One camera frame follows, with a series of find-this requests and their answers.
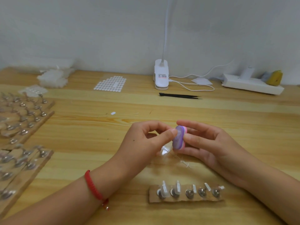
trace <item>left hand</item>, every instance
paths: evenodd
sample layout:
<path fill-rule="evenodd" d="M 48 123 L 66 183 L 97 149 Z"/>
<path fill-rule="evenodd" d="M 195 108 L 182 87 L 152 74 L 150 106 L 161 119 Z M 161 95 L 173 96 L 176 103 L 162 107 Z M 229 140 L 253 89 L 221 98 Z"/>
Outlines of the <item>left hand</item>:
<path fill-rule="evenodd" d="M 161 148 L 173 140 L 177 130 L 160 121 L 136 122 L 126 133 L 112 160 L 129 178 L 140 173 Z"/>

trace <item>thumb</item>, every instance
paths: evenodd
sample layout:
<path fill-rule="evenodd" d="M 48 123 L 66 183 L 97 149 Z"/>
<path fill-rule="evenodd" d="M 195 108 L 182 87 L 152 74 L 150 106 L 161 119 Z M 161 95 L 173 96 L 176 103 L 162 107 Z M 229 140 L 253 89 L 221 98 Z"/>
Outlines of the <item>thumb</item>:
<path fill-rule="evenodd" d="M 211 152 L 212 154 L 217 153 L 217 151 L 220 149 L 219 145 L 214 140 L 208 140 L 206 138 L 195 136 L 189 133 L 186 133 L 183 136 L 183 140 L 195 148 L 202 148 Z"/>
<path fill-rule="evenodd" d="M 150 140 L 159 150 L 171 140 L 173 140 L 177 135 L 177 129 L 169 129 L 159 134 L 156 137 L 151 138 Z"/>

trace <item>white wall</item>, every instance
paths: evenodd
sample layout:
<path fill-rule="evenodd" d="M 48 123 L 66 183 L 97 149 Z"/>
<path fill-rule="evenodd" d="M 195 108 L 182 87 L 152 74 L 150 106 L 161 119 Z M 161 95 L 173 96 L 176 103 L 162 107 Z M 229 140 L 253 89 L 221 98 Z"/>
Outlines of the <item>white wall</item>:
<path fill-rule="evenodd" d="M 77 58 L 78 68 L 151 74 L 161 57 L 167 0 L 0 0 L 0 67 L 23 55 Z M 172 75 L 282 69 L 300 84 L 300 0 L 177 0 Z"/>

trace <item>pink nail file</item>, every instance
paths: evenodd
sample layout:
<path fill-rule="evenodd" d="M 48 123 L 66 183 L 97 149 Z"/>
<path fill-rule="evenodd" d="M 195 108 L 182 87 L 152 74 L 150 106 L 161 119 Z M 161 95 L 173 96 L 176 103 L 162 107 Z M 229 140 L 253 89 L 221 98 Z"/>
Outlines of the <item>pink nail file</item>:
<path fill-rule="evenodd" d="M 180 150 L 185 147 L 185 142 L 183 141 L 183 135 L 187 133 L 188 130 L 185 126 L 181 126 L 181 125 L 176 126 L 175 129 L 177 129 L 178 132 L 177 132 L 177 136 L 173 139 L 172 146 L 174 150 Z"/>

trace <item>wooden table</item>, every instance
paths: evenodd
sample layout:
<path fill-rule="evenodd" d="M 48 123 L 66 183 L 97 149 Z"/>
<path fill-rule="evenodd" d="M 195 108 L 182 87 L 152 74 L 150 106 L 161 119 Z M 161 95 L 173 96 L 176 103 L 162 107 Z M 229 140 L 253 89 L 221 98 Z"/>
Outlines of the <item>wooden table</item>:
<path fill-rule="evenodd" d="M 99 80 L 114 75 L 127 78 L 122 92 L 93 90 Z M 36 75 L 11 69 L 0 73 L 4 92 L 16 93 L 37 83 Z M 136 121 L 157 119 L 175 127 L 176 120 L 190 119 L 219 126 L 262 161 L 300 179 L 300 88 L 286 86 L 280 96 L 272 96 L 224 88 L 218 82 L 214 86 L 213 92 L 190 92 L 170 83 L 168 93 L 203 96 L 195 101 L 159 97 L 152 76 L 76 71 L 66 87 L 45 94 L 56 101 L 55 115 L 25 145 L 43 144 L 55 153 L 8 216 L 106 162 Z M 109 212 L 100 208 L 87 224 L 282 224 L 249 193 L 197 159 L 185 156 L 184 160 L 192 169 L 176 159 L 154 159 L 110 198 Z M 162 180 L 168 184 L 216 182 L 226 187 L 226 200 L 149 204 L 149 185 Z"/>

